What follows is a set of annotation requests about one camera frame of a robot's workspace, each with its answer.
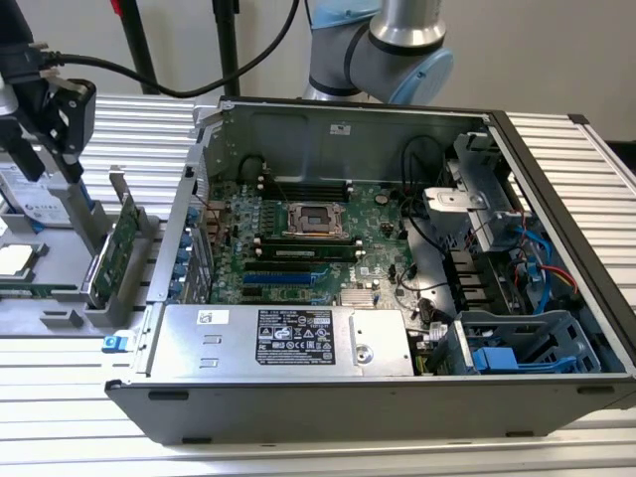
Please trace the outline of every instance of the metal rod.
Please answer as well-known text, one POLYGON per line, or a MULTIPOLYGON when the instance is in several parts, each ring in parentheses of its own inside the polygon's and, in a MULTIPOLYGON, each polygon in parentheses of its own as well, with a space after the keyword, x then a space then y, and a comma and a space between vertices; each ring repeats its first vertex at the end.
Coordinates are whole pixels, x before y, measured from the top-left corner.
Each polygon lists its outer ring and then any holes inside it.
MULTIPOLYGON (((148 50, 146 34, 139 15, 137 0, 113 0, 112 4, 115 13, 121 18, 121 25, 126 35, 135 69, 143 77, 157 82, 155 69, 152 65, 152 57, 150 56, 150 50, 148 50)), ((145 84, 141 85, 141 90, 144 94, 159 94, 159 91, 155 88, 145 84)))
POLYGON ((421 48, 440 42, 446 26, 439 19, 441 0, 383 0, 371 21, 378 40, 398 47, 421 48))
MULTIPOLYGON (((212 7, 217 20, 221 69, 223 76, 226 77, 239 69, 235 29, 235 14, 239 13, 239 0, 212 0, 212 7)), ((228 82, 225 85, 225 92, 230 96, 240 96, 239 79, 228 82)))

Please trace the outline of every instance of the black power cable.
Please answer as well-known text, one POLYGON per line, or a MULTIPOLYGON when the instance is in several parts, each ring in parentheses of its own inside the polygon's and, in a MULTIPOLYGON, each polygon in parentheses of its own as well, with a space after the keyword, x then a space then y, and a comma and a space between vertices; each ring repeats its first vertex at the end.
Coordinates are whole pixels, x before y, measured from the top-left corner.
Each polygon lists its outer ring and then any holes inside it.
POLYGON ((439 244, 435 240, 433 240, 427 234, 425 234, 424 231, 415 222, 415 219, 413 218, 413 198, 411 198, 410 202, 408 203, 408 219, 410 220, 410 224, 417 231, 417 233, 424 240, 426 240, 426 242, 428 242, 429 245, 434 246, 442 255, 446 256, 446 250, 444 250, 441 246, 439 246, 439 244))
POLYGON ((231 75, 218 79, 214 82, 211 82, 210 84, 199 87, 197 89, 191 89, 189 91, 177 91, 175 89, 162 86, 158 82, 145 78, 139 73, 134 72, 133 70, 130 70, 126 67, 123 67, 122 65, 118 65, 117 63, 109 62, 108 60, 102 60, 100 58, 95 58, 95 57, 85 57, 82 55, 67 55, 60 52, 54 52, 54 53, 45 54, 47 56, 46 64, 49 67, 63 66, 63 65, 84 65, 87 67, 102 68, 104 70, 109 70, 111 72, 124 75, 125 77, 138 81, 141 84, 154 87, 159 92, 162 92, 168 96, 179 97, 179 98, 195 97, 201 94, 205 94, 206 92, 210 92, 214 89, 217 89, 218 87, 221 87, 225 85, 226 83, 241 77, 242 75, 244 75, 245 73, 249 72, 254 67, 256 67, 258 64, 260 64, 269 55, 271 55, 271 53, 278 47, 278 45, 280 45, 280 42, 282 42, 283 38, 285 38, 285 36, 287 35, 287 32, 289 32, 289 28, 291 27, 294 17, 296 16, 296 11, 298 10, 299 4, 300 4, 300 0, 293 0, 293 3, 291 4, 291 8, 289 9, 289 15, 287 15, 287 20, 285 20, 285 23, 282 26, 282 29, 280 30, 276 38, 273 40, 273 42, 271 42, 271 44, 269 44, 269 46, 265 50, 263 50, 263 52, 260 55, 258 55, 248 64, 244 65, 243 67, 240 67, 231 75))
POLYGON ((444 281, 442 283, 436 283, 434 285, 431 286, 425 286, 424 288, 413 288, 412 286, 406 285, 404 283, 404 276, 406 275, 406 273, 412 269, 415 266, 415 263, 412 263, 408 268, 406 268, 398 277, 397 277, 397 287, 402 287, 405 290, 408 291, 428 291, 428 290, 433 290, 435 288, 439 288, 440 286, 447 286, 448 282, 444 281))
POLYGON ((305 13, 307 14, 307 23, 309 23, 309 28, 313 28, 314 27, 314 22, 311 19, 311 9, 309 8, 309 1, 305 0, 305 13))

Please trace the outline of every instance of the silver chassis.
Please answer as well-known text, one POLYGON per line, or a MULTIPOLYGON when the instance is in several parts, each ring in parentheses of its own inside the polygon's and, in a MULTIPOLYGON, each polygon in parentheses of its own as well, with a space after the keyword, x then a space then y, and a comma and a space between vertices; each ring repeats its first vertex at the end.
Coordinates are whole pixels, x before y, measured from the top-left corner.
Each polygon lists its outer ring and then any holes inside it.
MULTIPOLYGON (((232 175, 232 160, 235 156, 241 156, 244 151, 241 151, 241 144, 234 141, 235 137, 230 131, 219 128, 222 121, 220 111, 231 113, 227 114, 223 120, 232 124, 245 120, 241 115, 246 110, 275 110, 293 114, 294 109, 298 108, 305 108, 308 111, 307 114, 311 114, 313 110, 318 114, 341 111, 345 118, 349 118, 347 114, 351 112, 350 108, 344 106, 280 101, 276 104, 225 101, 219 108, 200 106, 195 109, 195 117, 199 120, 199 125, 214 125, 208 128, 207 132, 210 133, 208 137, 225 139, 229 145, 231 162, 225 163, 227 160, 225 154, 216 149, 220 141, 206 143, 208 147, 198 150, 198 153, 204 157, 206 152, 209 153, 207 159, 211 174, 212 171, 223 173, 224 170, 230 170, 232 175)), ((364 111, 351 112, 351 114, 363 112, 368 117, 373 117, 374 114, 382 117, 388 111, 386 108, 371 106, 365 107, 364 111)), ((489 121, 487 114, 478 112, 392 108, 391 113, 399 115, 400 120, 409 125, 413 125, 416 121, 438 125, 446 124, 446 120, 457 119, 467 122, 489 121)), ((452 127, 448 129, 449 136, 456 134, 452 127)), ((491 133, 502 148, 513 171, 519 173, 520 171, 515 169, 515 161, 502 141, 499 131, 491 126, 491 133)), ((276 156, 276 159, 284 161, 283 155, 276 156)), ((312 166, 307 162, 308 160, 311 160, 311 155, 308 158, 305 157, 303 164, 299 167, 308 166, 308 174, 312 174, 312 166)), ((268 160, 268 166, 274 171, 279 171, 283 164, 268 160)), ((352 178, 354 183, 373 180, 371 174, 375 165, 370 163, 369 166, 366 170, 356 171, 360 177, 352 178)), ((324 174, 327 177, 338 177, 333 175, 328 166, 324 174)), ((185 197, 176 198, 177 203, 183 200, 185 197)), ((547 215, 539 204, 533 204, 533 206, 541 219, 547 219, 547 215)), ((551 225, 546 220, 543 222, 550 230, 551 225)), ((575 273, 575 277, 581 280, 581 274, 578 273, 574 261, 561 240, 556 237, 554 240, 556 249, 565 263, 575 273)), ((422 281, 427 277, 419 276, 418 278, 422 281)), ((195 441, 214 439, 215 442, 280 442, 315 440, 318 438, 317 435, 327 439, 333 438, 334 435, 343 439, 544 435, 592 410, 629 405, 633 403, 633 399, 630 400, 629 397, 636 391, 636 383, 633 380, 635 369, 631 359, 623 349, 612 326, 600 312, 600 307, 590 290, 584 284, 580 288, 608 342, 624 365, 625 373, 488 378, 359 378, 354 382, 335 378, 327 382, 310 378, 205 380, 162 377, 158 379, 152 375, 152 362, 155 354, 160 352, 155 345, 161 332, 165 307, 157 302, 146 312, 144 334, 140 340, 133 369, 129 374, 122 375, 121 380, 109 382, 106 392, 150 438, 162 443, 176 443, 189 441, 189 439, 195 441), (160 395, 166 391, 167 394, 164 395, 165 398, 161 397, 161 400, 153 401, 148 399, 150 390, 160 395), (175 393, 174 401, 170 397, 171 392, 175 393), (210 402, 214 402, 214 408, 223 411, 209 412, 210 402), (285 415, 304 415, 303 409, 307 406, 314 409, 314 415, 319 415, 320 418, 311 416, 304 418, 305 425, 314 429, 314 432, 299 432, 296 420, 281 419, 278 412, 265 415, 257 411, 263 407, 278 408, 281 402, 285 402, 285 405, 280 408, 280 412, 284 412, 285 415), (343 402, 355 403, 355 405, 343 405, 343 402), (382 415, 377 414, 378 408, 384 410, 382 415), (420 420, 413 418, 409 410, 415 408, 435 409, 435 413, 427 413, 425 420, 420 420), (166 412, 167 409, 171 413, 170 420, 157 419, 156 416, 166 412), (370 415, 374 416, 372 422, 369 420, 370 415), (244 421, 249 421, 250 425, 238 425, 239 422, 244 421)), ((220 308, 223 307, 214 305, 200 307, 200 309, 220 308)))

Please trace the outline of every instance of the green circuit board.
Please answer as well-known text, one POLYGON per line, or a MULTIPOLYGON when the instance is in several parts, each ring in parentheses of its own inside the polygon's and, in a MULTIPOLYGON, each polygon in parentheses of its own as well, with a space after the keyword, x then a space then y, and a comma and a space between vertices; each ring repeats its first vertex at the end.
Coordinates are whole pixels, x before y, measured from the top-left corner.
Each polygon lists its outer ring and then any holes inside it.
MULTIPOLYGON (((388 200, 384 205, 376 202, 382 195, 388 198, 391 191, 381 185, 362 184, 354 188, 347 203, 339 203, 342 209, 342 232, 349 238, 360 238, 364 256, 356 262, 313 262, 307 260, 312 273, 311 285, 263 285, 243 284, 246 267, 257 262, 254 255, 254 236, 265 229, 275 237, 281 237, 287 226, 288 203, 264 201, 256 190, 249 186, 239 186, 233 182, 218 183, 211 188, 212 201, 224 201, 232 211, 225 214, 221 226, 234 231, 237 236, 230 238, 230 244, 221 237, 213 243, 215 273, 211 303, 303 303, 310 305, 332 305, 337 302, 343 290, 370 290, 374 279, 380 282, 373 287, 376 298, 375 308, 397 309, 412 306, 413 297, 396 298, 395 283, 389 280, 389 268, 393 264, 401 272, 411 264, 411 254, 406 238, 398 238, 401 217, 398 200, 388 200), (386 234, 386 227, 393 232, 386 234), (244 289, 258 288, 257 296, 245 296, 244 289)), ((277 264, 272 263, 272 270, 277 264)))

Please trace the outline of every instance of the cable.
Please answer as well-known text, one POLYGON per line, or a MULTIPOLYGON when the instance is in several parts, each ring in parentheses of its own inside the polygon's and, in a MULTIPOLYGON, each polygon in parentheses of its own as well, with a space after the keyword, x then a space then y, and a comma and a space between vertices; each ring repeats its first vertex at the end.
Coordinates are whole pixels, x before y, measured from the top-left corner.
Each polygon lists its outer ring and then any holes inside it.
POLYGON ((435 285, 430 285, 430 286, 426 286, 424 288, 412 288, 406 284, 404 284, 404 276, 406 275, 406 273, 412 269, 415 266, 415 262, 412 263, 409 267, 405 268, 404 271, 401 273, 401 275, 397 278, 397 285, 401 286, 403 289, 408 290, 408 291, 428 291, 428 290, 432 290, 434 288, 439 288, 440 286, 446 286, 448 285, 447 281, 444 281, 443 283, 437 283, 435 285))
POLYGON ((305 13, 307 14, 307 23, 309 23, 309 28, 314 28, 314 22, 311 19, 311 10, 309 9, 309 1, 305 0, 305 13))
POLYGON ((207 210, 207 211, 212 212, 212 215, 213 215, 213 216, 215 216, 215 222, 217 223, 217 227, 219 228, 219 231, 217 232, 217 235, 219 235, 219 234, 221 233, 221 222, 219 222, 219 217, 217 217, 217 212, 218 212, 218 211, 215 211, 212 207, 210 207, 210 205, 209 205, 206 201, 204 201, 203 199, 201 199, 198 195, 193 194, 193 196, 194 196, 194 197, 195 197, 195 198, 196 198, 196 199, 197 199, 200 203, 202 203, 202 204, 205 206, 205 208, 206 208, 206 210, 207 210))
POLYGON ((260 154, 245 154, 242 156, 240 161, 238 161, 238 170, 237 170, 237 182, 242 182, 242 168, 249 159, 257 159, 261 164, 265 164, 265 158, 260 154))
POLYGON ((82 55, 67 55, 60 52, 54 52, 54 53, 49 52, 45 54, 46 55, 45 63, 49 67, 54 67, 54 66, 62 67, 64 65, 84 65, 87 67, 102 68, 104 70, 109 70, 111 72, 117 73, 119 75, 123 75, 125 77, 128 77, 132 80, 135 80, 147 86, 153 87, 157 89, 159 92, 163 92, 164 94, 168 96, 179 97, 179 98, 195 97, 201 94, 205 94, 206 92, 210 92, 214 89, 217 89, 218 87, 221 87, 225 85, 226 83, 241 77, 242 75, 244 75, 245 73, 249 72, 254 67, 256 67, 258 64, 260 64, 269 55, 271 55, 271 53, 278 47, 278 45, 280 45, 280 42, 282 42, 283 38, 285 38, 285 36, 287 35, 287 32, 289 32, 289 28, 291 27, 294 17, 296 16, 296 11, 298 10, 299 4, 300 4, 300 0, 293 0, 291 4, 291 8, 289 9, 289 15, 287 16, 287 19, 285 20, 285 23, 283 24, 280 32, 278 32, 278 35, 276 35, 276 38, 274 38, 273 42, 271 42, 269 46, 265 50, 263 50, 263 52, 260 55, 254 58, 251 62, 240 67, 235 72, 232 72, 230 75, 227 75, 226 77, 218 79, 214 82, 211 82, 210 84, 199 87, 197 89, 191 89, 188 91, 177 91, 175 89, 162 86, 161 84, 153 81, 152 79, 145 78, 139 73, 133 70, 130 70, 126 67, 123 67, 122 65, 118 65, 117 63, 109 62, 108 60, 102 60, 100 58, 95 58, 95 57, 85 57, 82 55))
POLYGON ((415 223, 415 220, 413 219, 413 199, 410 200, 409 204, 408 204, 408 219, 410 220, 410 224, 413 226, 413 228, 417 231, 418 234, 420 234, 420 236, 426 240, 428 242, 428 244, 434 246, 435 248, 437 248, 437 250, 444 256, 446 256, 446 251, 439 246, 439 244, 437 244, 435 241, 433 241, 432 238, 429 238, 424 231, 415 223))
POLYGON ((441 155, 441 167, 442 169, 445 167, 445 155, 444 155, 444 148, 442 147, 442 145, 439 143, 439 141, 437 139, 435 139, 432 136, 429 136, 428 134, 418 134, 416 136, 412 136, 403 146, 403 148, 401 149, 401 152, 399 154, 399 164, 400 164, 400 172, 401 172, 401 186, 402 186, 402 190, 404 191, 404 193, 406 193, 406 151, 408 150, 408 146, 410 146, 412 144, 413 141, 417 140, 417 139, 428 139, 429 141, 432 141, 436 146, 437 149, 439 149, 439 153, 441 155))
POLYGON ((470 245, 472 245, 473 241, 475 240, 475 238, 477 237, 477 233, 479 231, 481 231, 484 227, 486 227, 488 224, 490 224, 491 222, 493 222, 495 219, 497 219, 497 215, 493 215, 490 219, 488 219, 486 222, 484 222, 481 226, 479 226, 477 229, 475 229, 475 231, 473 233, 471 233, 467 238, 466 238, 466 244, 464 246, 464 250, 467 250, 468 248, 470 248, 470 245))
POLYGON ((539 265, 539 268, 542 270, 547 270, 554 273, 558 278, 563 280, 565 283, 567 283, 574 289, 574 294, 578 293, 578 285, 576 284, 576 280, 574 280, 574 277, 570 275, 569 273, 567 273, 562 268, 558 268, 557 266, 551 266, 551 265, 539 265))
MULTIPOLYGON (((515 232, 517 234, 521 234, 522 237, 528 238, 532 241, 535 241, 536 243, 540 244, 543 248, 546 249, 546 255, 548 256, 548 265, 550 265, 550 263, 553 261, 553 248, 550 245, 549 242, 547 242, 546 240, 543 240, 542 238, 540 238, 537 234, 535 234, 532 231, 529 231, 527 229, 521 228, 521 227, 516 227, 515 228, 515 232)), ((546 273, 546 280, 545 280, 545 285, 544 285, 544 292, 542 293, 541 296, 541 301, 539 302, 539 305, 537 305, 537 308, 535 308, 535 312, 533 314, 535 315, 539 315, 541 313, 544 312, 544 310, 546 309, 546 305, 548 304, 548 300, 550 300, 550 289, 552 286, 552 275, 549 273, 546 273)))

